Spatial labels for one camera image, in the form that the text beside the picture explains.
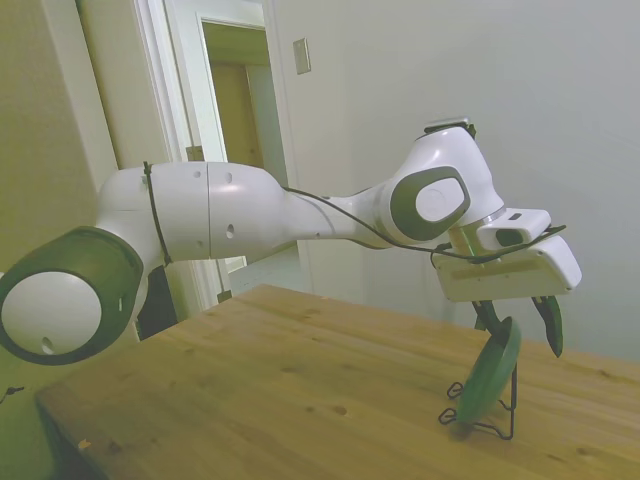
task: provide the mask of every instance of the light switch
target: light switch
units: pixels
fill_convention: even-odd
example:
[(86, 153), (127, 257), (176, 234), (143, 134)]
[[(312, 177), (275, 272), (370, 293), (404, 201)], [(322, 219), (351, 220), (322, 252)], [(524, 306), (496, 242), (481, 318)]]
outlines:
[(311, 60), (309, 59), (309, 47), (306, 38), (293, 42), (293, 55), (296, 59), (298, 75), (311, 71)]

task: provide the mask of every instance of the wire stand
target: wire stand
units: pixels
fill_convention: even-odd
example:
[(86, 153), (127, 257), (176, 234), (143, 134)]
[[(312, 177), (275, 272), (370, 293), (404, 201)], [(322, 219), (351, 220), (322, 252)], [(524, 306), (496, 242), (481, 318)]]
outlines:
[[(451, 384), (449, 389), (447, 390), (447, 397), (450, 400), (454, 400), (462, 395), (464, 391), (464, 385), (460, 382), (454, 382)], [(518, 364), (513, 368), (513, 372), (511, 373), (511, 405), (507, 405), (502, 400), (498, 399), (498, 402), (502, 407), (508, 411), (511, 415), (510, 426), (509, 426), (509, 434), (506, 435), (502, 430), (500, 430), (495, 425), (489, 425), (488, 423), (476, 422), (473, 425), (476, 427), (484, 428), (486, 430), (493, 431), (498, 437), (502, 440), (511, 440), (513, 438), (513, 432), (515, 428), (515, 417), (516, 417), (516, 405), (518, 401)], [(440, 414), (438, 417), (438, 421), (442, 425), (449, 425), (457, 420), (457, 411), (455, 408), (447, 408), (444, 412)]]

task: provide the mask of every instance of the black cable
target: black cable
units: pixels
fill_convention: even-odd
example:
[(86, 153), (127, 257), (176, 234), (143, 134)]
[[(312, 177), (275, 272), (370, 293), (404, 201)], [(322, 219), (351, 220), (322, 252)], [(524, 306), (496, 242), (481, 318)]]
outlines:
[(566, 225), (560, 225), (558, 227), (549, 227), (546, 230), (546, 233), (544, 235), (540, 235), (538, 238), (536, 238), (532, 242), (525, 243), (523, 245), (516, 245), (514, 247), (506, 248), (506, 249), (501, 250), (500, 252), (495, 253), (495, 254), (478, 255), (478, 256), (461, 255), (459, 253), (452, 253), (452, 252), (444, 251), (444, 245), (448, 246), (449, 244), (438, 245), (438, 247), (436, 247), (436, 248), (425, 248), (425, 247), (414, 247), (413, 245), (403, 245), (403, 244), (401, 244), (399, 242), (396, 242), (393, 238), (389, 237), (388, 235), (385, 235), (384, 233), (379, 232), (378, 230), (373, 228), (368, 223), (360, 220), (355, 215), (353, 215), (353, 214), (347, 212), (346, 210), (338, 207), (337, 205), (331, 203), (330, 201), (328, 201), (325, 198), (322, 198), (322, 197), (319, 197), (317, 195), (314, 195), (313, 193), (305, 192), (303, 190), (297, 190), (295, 188), (288, 188), (288, 187), (283, 187), (283, 188), (287, 192), (296, 193), (296, 194), (302, 195), (304, 197), (313, 198), (314, 200), (317, 200), (318, 202), (321, 202), (321, 203), (324, 203), (325, 205), (328, 205), (329, 207), (331, 207), (331, 208), (337, 210), (338, 212), (342, 213), (343, 215), (349, 217), (354, 222), (359, 223), (364, 228), (366, 228), (367, 230), (369, 230), (370, 232), (372, 232), (373, 234), (375, 234), (376, 236), (378, 236), (379, 238), (381, 238), (382, 240), (384, 240), (388, 244), (393, 245), (394, 247), (404, 248), (405, 250), (414, 250), (414, 251), (417, 251), (417, 252), (430, 253), (432, 255), (432, 257), (431, 257), (432, 260), (433, 260), (433, 255), (434, 254), (438, 254), (438, 255), (444, 255), (444, 256), (447, 256), (447, 257), (458, 258), (460, 260), (467, 260), (467, 261), (469, 261), (469, 262), (471, 262), (473, 264), (491, 262), (491, 261), (497, 260), (498, 258), (503, 257), (504, 255), (507, 255), (509, 253), (519, 252), (520, 250), (525, 250), (525, 249), (527, 249), (529, 247), (532, 247), (533, 245), (535, 245), (537, 243), (540, 243), (543, 240), (546, 240), (547, 238), (549, 238), (549, 237), (557, 234), (558, 232), (561, 232), (565, 228), (567, 228)]
[(153, 223), (156, 225), (156, 233), (158, 234), (158, 240), (160, 240), (160, 246), (162, 247), (162, 253), (164, 253), (165, 266), (169, 265), (172, 260), (167, 249), (167, 244), (164, 241), (162, 235), (162, 229), (160, 228), (160, 220), (158, 219), (158, 211), (156, 210), (156, 200), (153, 196), (153, 185), (151, 184), (151, 165), (144, 162), (144, 174), (147, 177), (147, 187), (149, 188), (149, 201), (151, 202), (151, 214), (153, 215)]
[[(436, 247), (437, 251), (443, 251), (443, 250), (448, 250), (450, 248), (453, 248), (453, 245), (451, 245), (450, 243), (441, 243), (440, 245), (438, 245)], [(436, 268), (436, 264), (433, 263), (433, 256), (436, 254), (436, 252), (431, 252), (429, 254), (429, 261), (431, 262), (431, 266), (435, 269)]]

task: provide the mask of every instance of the wooden tabletop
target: wooden tabletop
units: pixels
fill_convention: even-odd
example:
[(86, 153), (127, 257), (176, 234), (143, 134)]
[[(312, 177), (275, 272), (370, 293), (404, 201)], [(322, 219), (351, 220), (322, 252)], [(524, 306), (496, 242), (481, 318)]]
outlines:
[(39, 401), (109, 479), (640, 478), (637, 365), (525, 342), (514, 440), (440, 425), (486, 339), (263, 286)]

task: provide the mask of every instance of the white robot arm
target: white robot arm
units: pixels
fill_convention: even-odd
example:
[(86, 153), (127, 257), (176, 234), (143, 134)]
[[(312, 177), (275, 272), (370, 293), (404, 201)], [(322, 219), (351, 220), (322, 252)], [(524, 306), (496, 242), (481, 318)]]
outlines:
[(0, 343), (36, 363), (87, 358), (137, 315), (154, 268), (293, 240), (411, 248), (448, 231), (452, 248), (433, 262), (453, 301), (572, 290), (580, 268), (549, 214), (505, 208), (474, 133), (466, 120), (429, 127), (392, 178), (344, 198), (283, 189), (264, 170), (230, 163), (121, 170), (101, 190), (95, 227), (41, 247), (0, 279)]

